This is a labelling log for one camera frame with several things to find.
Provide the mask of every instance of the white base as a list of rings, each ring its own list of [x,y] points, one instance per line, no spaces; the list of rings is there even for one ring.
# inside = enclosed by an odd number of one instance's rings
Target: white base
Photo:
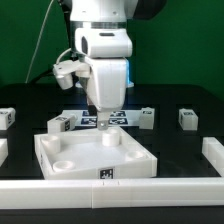
[[[0,139],[0,167],[8,156],[7,139]]]
[[[45,179],[156,176],[156,157],[120,127],[35,135],[35,151]]]
[[[0,201],[0,209],[224,205],[224,179],[1,181]]]

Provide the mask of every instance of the black table surface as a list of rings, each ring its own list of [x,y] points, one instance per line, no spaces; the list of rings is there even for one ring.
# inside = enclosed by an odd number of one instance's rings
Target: black table surface
[[[47,121],[63,110],[86,110],[83,90],[63,91],[54,84],[14,84],[0,89],[0,108],[13,107],[16,122],[0,131],[9,155],[1,180],[43,179],[35,152],[35,134],[47,132]],[[137,85],[128,89],[123,109],[155,108],[153,130],[124,127],[158,158],[157,177],[219,177],[201,154],[203,137],[224,143],[224,102],[199,86]],[[179,109],[193,109],[197,131],[183,131]],[[0,210],[0,223],[223,223],[223,206],[107,209]]]

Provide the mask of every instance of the white block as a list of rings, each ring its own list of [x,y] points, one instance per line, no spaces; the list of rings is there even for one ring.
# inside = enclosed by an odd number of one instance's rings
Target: white block
[[[142,108],[139,117],[140,129],[153,129],[155,109],[146,107]]]
[[[8,156],[7,139],[0,139],[0,166],[4,163]]]
[[[178,120],[183,130],[196,131],[198,129],[198,116],[191,109],[180,109]]]
[[[130,207],[131,186],[126,180],[106,180],[92,186],[92,208]]]
[[[216,138],[204,138],[202,154],[216,171],[224,177],[224,146]]]
[[[92,181],[1,181],[0,209],[91,208]]]
[[[48,133],[71,131],[75,128],[75,114],[61,114],[47,122]]]
[[[108,131],[109,138],[96,128],[36,135],[35,151],[45,179],[156,176],[155,156],[120,127]]]
[[[13,108],[0,109],[0,130],[7,130],[15,122],[16,111]]]

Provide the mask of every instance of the white box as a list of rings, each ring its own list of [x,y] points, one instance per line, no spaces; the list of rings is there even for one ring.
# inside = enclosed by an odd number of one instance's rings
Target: white box
[[[16,111],[13,108],[0,109],[0,130],[7,130],[15,122]]]
[[[48,133],[71,131],[75,128],[75,114],[61,114],[47,122]]]
[[[4,163],[8,156],[7,139],[0,139],[0,166]]]
[[[213,137],[203,138],[202,154],[224,176],[224,146]]]
[[[118,179],[156,176],[157,159],[120,127],[114,145],[104,132],[87,129],[35,136],[35,151],[45,179]]]
[[[191,109],[180,109],[178,121],[183,130],[196,131],[198,129],[198,116]]]
[[[139,117],[140,129],[153,129],[155,109],[146,107],[142,108]]]

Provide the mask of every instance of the white tray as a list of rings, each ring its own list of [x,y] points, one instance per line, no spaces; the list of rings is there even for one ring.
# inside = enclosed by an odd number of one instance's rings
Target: white tray
[[[45,179],[156,176],[156,157],[120,127],[36,135],[35,151]]]

